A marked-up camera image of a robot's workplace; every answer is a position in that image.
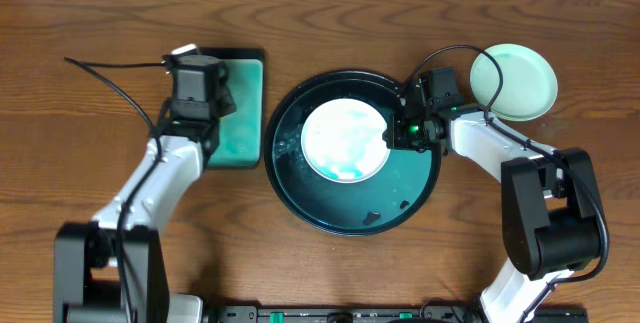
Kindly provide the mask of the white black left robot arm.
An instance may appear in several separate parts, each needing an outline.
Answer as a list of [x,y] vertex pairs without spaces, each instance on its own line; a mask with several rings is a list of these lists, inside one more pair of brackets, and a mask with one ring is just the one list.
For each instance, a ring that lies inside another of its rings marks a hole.
[[87,223],[55,237],[56,322],[198,322],[203,301],[171,294],[160,242],[177,204],[219,146],[235,110],[225,62],[188,55],[164,64],[172,94],[147,123],[146,152],[116,196]]

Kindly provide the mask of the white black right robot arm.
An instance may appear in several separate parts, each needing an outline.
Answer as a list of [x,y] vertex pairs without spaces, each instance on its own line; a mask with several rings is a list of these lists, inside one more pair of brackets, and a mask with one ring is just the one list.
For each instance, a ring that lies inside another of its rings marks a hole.
[[559,285],[596,277],[610,235],[589,154],[540,145],[502,123],[488,104],[465,105],[456,87],[411,84],[384,139],[391,149],[446,148],[501,185],[507,260],[479,297],[486,322],[528,322]]

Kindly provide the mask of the mint green plate with stain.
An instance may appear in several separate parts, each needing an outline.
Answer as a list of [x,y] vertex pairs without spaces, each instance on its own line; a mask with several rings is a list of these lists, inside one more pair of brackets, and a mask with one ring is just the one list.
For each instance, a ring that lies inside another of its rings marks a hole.
[[[529,121],[547,113],[558,95],[558,82],[551,65],[536,51],[518,44],[498,44],[486,52],[499,64],[503,86],[491,106],[498,117]],[[487,105],[499,84],[494,64],[479,54],[470,70],[470,85],[476,100]]]

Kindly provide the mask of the white plate with green stain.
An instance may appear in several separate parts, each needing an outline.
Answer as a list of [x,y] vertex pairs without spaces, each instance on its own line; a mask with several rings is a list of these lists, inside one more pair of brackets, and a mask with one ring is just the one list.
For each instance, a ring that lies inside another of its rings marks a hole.
[[387,123],[371,104],[351,98],[327,101],[306,118],[300,142],[310,167],[341,184],[373,177],[387,162]]

